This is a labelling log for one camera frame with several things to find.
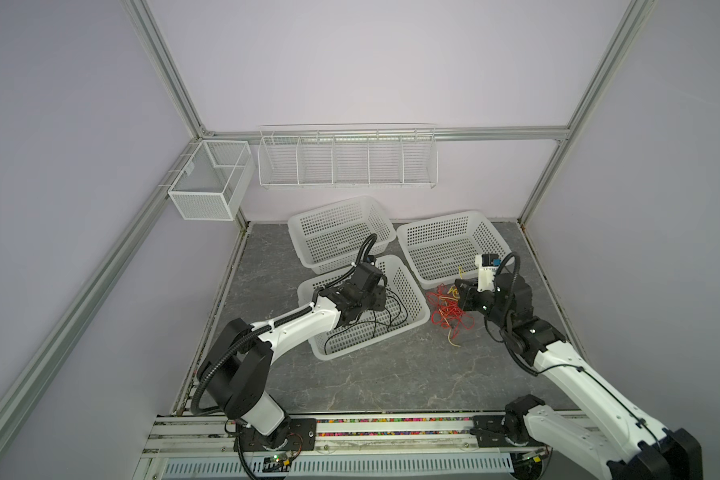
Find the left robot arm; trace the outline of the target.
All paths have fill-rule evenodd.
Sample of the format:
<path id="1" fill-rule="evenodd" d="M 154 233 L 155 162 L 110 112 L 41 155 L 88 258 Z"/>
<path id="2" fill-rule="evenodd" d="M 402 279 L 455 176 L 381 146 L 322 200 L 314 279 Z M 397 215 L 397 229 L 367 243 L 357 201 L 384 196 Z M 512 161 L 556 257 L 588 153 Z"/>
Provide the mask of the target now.
<path id="1" fill-rule="evenodd" d="M 222 413 L 281 443 L 290 417 L 265 391 L 271 366 L 307 340 L 352 327 L 367 311 L 385 309 L 387 277 L 371 254 L 376 240 L 375 233 L 368 235 L 349 270 L 315 288 L 305 305 L 269 320 L 229 322 L 198 367 L 190 413 Z"/>

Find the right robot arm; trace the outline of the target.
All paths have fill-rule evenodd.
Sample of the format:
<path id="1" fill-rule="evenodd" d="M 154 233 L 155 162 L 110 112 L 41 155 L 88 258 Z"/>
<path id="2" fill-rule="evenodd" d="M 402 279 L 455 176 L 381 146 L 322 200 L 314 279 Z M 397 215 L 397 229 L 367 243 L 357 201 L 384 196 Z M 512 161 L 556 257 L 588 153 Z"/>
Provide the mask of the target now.
<path id="1" fill-rule="evenodd" d="M 703 478 L 702 447 L 691 433 L 669 429 L 628 400 L 560 330 L 535 314 L 517 253 L 478 254 L 475 265 L 475 278 L 454 282 L 459 308 L 495 325 L 513 362 L 550 380 L 598 428 L 592 433 L 526 395 L 505 407 L 503 434 L 509 443 L 542 443 L 599 479 Z"/>

